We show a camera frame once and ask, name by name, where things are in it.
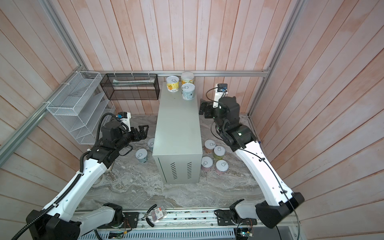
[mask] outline plastic lid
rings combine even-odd
[[[216,147],[216,143],[215,141],[209,139],[205,141],[204,146],[208,149],[214,149]]]
[[[181,74],[181,79],[183,80],[192,80],[195,77],[195,75],[192,72],[183,72]]]
[[[155,143],[155,138],[151,138],[148,140],[148,147],[153,147],[153,144]]]
[[[192,83],[184,83],[183,85],[181,85],[181,89],[183,89],[183,91],[190,92],[195,90],[195,85],[193,85]]]
[[[140,148],[139,150],[136,151],[136,158],[137,159],[143,159],[147,156],[148,152],[144,148]]]
[[[167,83],[178,83],[179,82],[179,78],[176,77],[176,76],[169,76],[167,77]]]
[[[228,163],[225,162],[224,160],[219,160],[216,163],[216,168],[221,172],[225,172],[228,170]]]
[[[213,165],[214,161],[210,157],[203,157],[201,159],[201,165],[203,167],[211,167]]]
[[[225,154],[225,148],[222,146],[216,146],[214,149],[214,153],[218,156],[224,156]]]

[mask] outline vent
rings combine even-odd
[[[192,177],[192,162],[187,164],[187,178],[190,179]]]
[[[102,239],[108,239],[109,231],[98,231]],[[124,235],[123,239],[215,239],[235,238],[233,228],[215,229],[164,229],[164,230],[133,230]],[[79,239],[96,239],[94,232],[90,232]]]
[[[176,178],[177,178],[176,164],[175,164],[175,163],[172,163],[172,164],[170,165],[170,169],[171,169],[171,171],[172,171],[173,179],[176,179]]]

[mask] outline gray marble surface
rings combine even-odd
[[[164,184],[161,180],[152,153],[147,146],[148,139],[155,136],[157,115],[133,115],[131,126],[149,125],[148,137],[133,142],[133,151],[118,157],[110,173],[104,173],[103,180],[96,182],[78,206],[78,210],[94,210],[104,203],[112,202],[123,209],[147,209],[153,204],[163,208],[229,207],[238,199],[264,200],[256,180],[245,164],[221,140],[210,132],[212,119],[200,116],[202,143],[212,139],[217,145],[225,146],[224,160],[229,164],[225,175],[219,176],[212,168],[210,172],[200,172],[197,184]],[[249,125],[245,116],[240,122]],[[148,161],[139,163],[135,152],[148,150]]]

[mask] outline can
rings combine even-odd
[[[155,144],[155,139],[151,138],[148,140],[148,147],[151,152],[153,152],[153,145]]]
[[[215,172],[217,173],[217,175],[224,175],[226,171],[228,171],[228,163],[225,162],[224,160],[219,160],[217,161],[216,163],[216,168],[215,168]]]
[[[224,147],[222,147],[222,146],[216,146],[216,147],[214,148],[214,158],[215,158],[216,160],[221,160],[221,159],[223,159],[224,155],[225,155],[225,148],[224,148]]]
[[[179,90],[179,78],[176,76],[169,76],[166,79],[167,89],[171,93],[175,93]]]
[[[206,140],[204,143],[204,151],[206,153],[212,153],[214,151],[215,147],[216,147],[216,143],[215,143],[215,141],[213,141],[211,139]]]
[[[181,84],[184,83],[195,84],[195,75],[192,72],[183,72],[181,74]]]
[[[203,157],[201,159],[201,170],[203,172],[209,172],[211,170],[212,165],[214,164],[214,161],[210,157]]]
[[[148,152],[144,148],[140,148],[139,150],[136,151],[136,158],[139,160],[141,163],[147,162],[147,155]]]
[[[192,100],[195,97],[195,85],[192,83],[184,83],[181,85],[181,92],[184,100]]]

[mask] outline wood panel wall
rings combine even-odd
[[[383,12],[308,1],[252,115],[308,239],[384,239]]]
[[[38,0],[0,1],[0,145],[77,66]],[[3,239],[66,185],[83,151],[52,115],[43,119],[0,169]]]
[[[270,65],[297,0],[52,2],[90,70],[262,70]],[[261,81],[200,77],[197,97],[207,100],[205,93],[216,83],[227,83],[229,95],[248,113]],[[157,114],[159,102],[114,104],[132,114]]]

